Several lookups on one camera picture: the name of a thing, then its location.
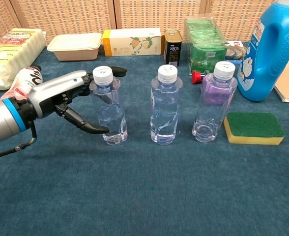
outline bottle with purple liquid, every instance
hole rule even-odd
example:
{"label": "bottle with purple liquid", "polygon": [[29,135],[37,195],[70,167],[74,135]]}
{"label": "bottle with purple liquid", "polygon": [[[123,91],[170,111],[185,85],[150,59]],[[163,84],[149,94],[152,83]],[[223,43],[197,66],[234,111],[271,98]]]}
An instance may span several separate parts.
{"label": "bottle with purple liquid", "polygon": [[193,135],[202,143],[215,140],[228,112],[237,87],[234,72],[234,64],[221,61],[215,65],[214,72],[207,74],[202,80],[199,107],[193,126]]}

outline small can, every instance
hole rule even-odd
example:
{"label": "small can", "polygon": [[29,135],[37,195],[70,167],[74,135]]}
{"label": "small can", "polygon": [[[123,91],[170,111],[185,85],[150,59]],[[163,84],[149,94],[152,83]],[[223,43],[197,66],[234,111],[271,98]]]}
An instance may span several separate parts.
{"label": "small can", "polygon": [[182,46],[182,36],[178,30],[164,31],[165,47],[164,61],[165,64],[179,66],[180,49]]}

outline red cap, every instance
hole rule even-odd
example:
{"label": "red cap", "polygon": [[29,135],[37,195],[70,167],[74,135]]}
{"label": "red cap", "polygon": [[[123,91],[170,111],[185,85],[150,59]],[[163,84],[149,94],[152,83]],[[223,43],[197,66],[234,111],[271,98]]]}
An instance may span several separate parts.
{"label": "red cap", "polygon": [[195,85],[200,83],[201,81],[202,81],[202,74],[194,70],[192,72],[192,83]]}

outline sponge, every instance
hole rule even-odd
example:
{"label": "sponge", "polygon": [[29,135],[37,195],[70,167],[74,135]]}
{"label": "sponge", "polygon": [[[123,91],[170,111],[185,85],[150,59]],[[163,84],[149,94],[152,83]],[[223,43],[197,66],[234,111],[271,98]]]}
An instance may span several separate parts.
{"label": "sponge", "polygon": [[279,145],[285,135],[271,113],[228,113],[224,127],[232,144]]}

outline white bottle cap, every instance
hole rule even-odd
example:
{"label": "white bottle cap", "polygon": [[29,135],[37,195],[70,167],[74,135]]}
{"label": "white bottle cap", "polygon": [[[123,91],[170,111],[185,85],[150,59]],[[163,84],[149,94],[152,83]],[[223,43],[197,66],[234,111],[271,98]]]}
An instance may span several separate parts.
{"label": "white bottle cap", "polygon": [[278,4],[289,6],[289,0],[278,0]]}
{"label": "white bottle cap", "polygon": [[113,72],[108,66],[99,66],[92,73],[97,85],[109,85],[113,81]]}
{"label": "white bottle cap", "polygon": [[220,80],[229,80],[233,77],[235,65],[228,61],[220,61],[215,64],[213,75]]}
{"label": "white bottle cap", "polygon": [[177,79],[177,68],[173,65],[161,65],[158,70],[158,80],[165,84],[174,83]]}

